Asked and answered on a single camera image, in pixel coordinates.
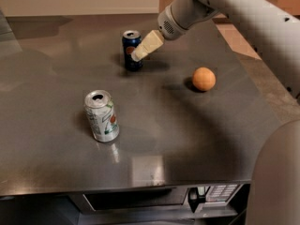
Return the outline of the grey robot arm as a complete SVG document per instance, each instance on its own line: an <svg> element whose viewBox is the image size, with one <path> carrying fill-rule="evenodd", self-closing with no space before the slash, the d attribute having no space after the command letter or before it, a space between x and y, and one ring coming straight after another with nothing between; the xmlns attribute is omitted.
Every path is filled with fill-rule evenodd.
<svg viewBox="0 0 300 225"><path fill-rule="evenodd" d="M135 61L175 40L194 24L225 15L279 81L300 94L300 21L266 0L174 0L158 16L158 29L133 51ZM300 225L300 121L278 128L255 164L246 225Z"/></svg>

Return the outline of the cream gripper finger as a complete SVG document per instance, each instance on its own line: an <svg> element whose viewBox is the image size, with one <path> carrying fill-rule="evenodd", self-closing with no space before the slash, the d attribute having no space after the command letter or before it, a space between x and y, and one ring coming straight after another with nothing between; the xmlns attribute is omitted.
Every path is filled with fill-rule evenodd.
<svg viewBox="0 0 300 225"><path fill-rule="evenodd" d="M131 53L131 58L139 62L164 44L164 37L158 30L152 30Z"/></svg>

